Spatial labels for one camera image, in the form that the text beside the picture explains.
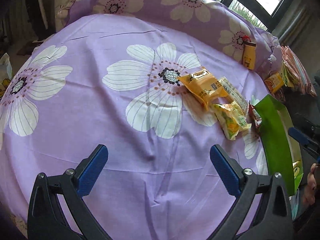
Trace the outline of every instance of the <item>green box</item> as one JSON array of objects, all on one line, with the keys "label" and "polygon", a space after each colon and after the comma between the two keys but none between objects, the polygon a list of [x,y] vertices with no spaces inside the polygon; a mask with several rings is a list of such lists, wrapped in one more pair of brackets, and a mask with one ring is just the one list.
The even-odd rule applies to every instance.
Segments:
[{"label": "green box", "polygon": [[[293,196],[301,182],[303,166],[299,143],[288,135],[288,129],[293,127],[288,110],[271,95],[265,96],[254,108],[262,118],[260,136],[269,174],[280,172],[288,195]],[[292,163],[297,161],[301,161],[300,171],[294,178]]]}]

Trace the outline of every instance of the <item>yellow snack bag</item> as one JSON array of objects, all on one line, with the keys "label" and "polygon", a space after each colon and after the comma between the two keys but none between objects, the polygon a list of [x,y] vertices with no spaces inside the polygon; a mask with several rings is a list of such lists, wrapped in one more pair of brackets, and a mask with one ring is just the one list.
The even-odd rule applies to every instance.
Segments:
[{"label": "yellow snack bag", "polygon": [[286,87],[294,88],[294,84],[291,82],[288,74],[288,69],[283,61],[282,61],[282,68],[281,68],[280,75]]},{"label": "yellow snack bag", "polygon": [[278,72],[268,77],[264,83],[268,87],[271,94],[277,92],[284,85],[281,75]]},{"label": "yellow snack bag", "polygon": [[195,95],[206,110],[213,100],[228,96],[220,82],[205,68],[177,79]]},{"label": "yellow snack bag", "polygon": [[228,140],[236,140],[236,135],[239,132],[251,128],[251,124],[245,120],[244,114],[236,101],[224,105],[213,104],[212,109]]},{"label": "yellow snack bag", "polygon": [[301,161],[297,161],[295,163],[292,163],[292,166],[293,166],[293,176],[294,176],[294,178],[296,178],[299,175]]}]

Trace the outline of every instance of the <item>yellow bottle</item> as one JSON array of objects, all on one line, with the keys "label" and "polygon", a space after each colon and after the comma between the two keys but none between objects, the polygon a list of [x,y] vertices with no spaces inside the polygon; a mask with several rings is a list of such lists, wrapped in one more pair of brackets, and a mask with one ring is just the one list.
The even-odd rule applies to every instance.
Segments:
[{"label": "yellow bottle", "polygon": [[242,65],[253,70],[256,62],[256,46],[253,42],[244,41]]}]

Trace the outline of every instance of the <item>barcode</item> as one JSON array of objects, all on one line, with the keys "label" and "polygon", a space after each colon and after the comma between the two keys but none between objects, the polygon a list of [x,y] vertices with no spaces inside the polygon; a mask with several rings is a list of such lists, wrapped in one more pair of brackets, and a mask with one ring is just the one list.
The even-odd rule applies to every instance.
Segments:
[{"label": "barcode", "polygon": [[230,95],[231,91],[227,86],[223,86],[224,90]]},{"label": "barcode", "polygon": [[218,89],[215,83],[212,83],[211,87],[213,88],[213,90],[217,90]]}]

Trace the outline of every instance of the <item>bed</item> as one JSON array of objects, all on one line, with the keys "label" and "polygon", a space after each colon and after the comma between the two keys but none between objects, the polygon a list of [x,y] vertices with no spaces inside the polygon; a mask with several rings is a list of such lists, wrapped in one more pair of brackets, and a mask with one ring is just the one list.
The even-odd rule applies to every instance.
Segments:
[{"label": "bed", "polygon": [[[210,147],[256,173],[268,169],[259,136],[227,140],[176,77],[205,66],[261,100],[262,79],[281,66],[277,38],[213,0],[65,0],[57,17],[62,30],[34,51],[0,104],[1,203],[26,221],[38,173],[62,174],[104,144],[109,160],[84,201],[113,239],[206,239],[235,200]],[[243,36],[257,43],[255,71],[240,64]]]}]

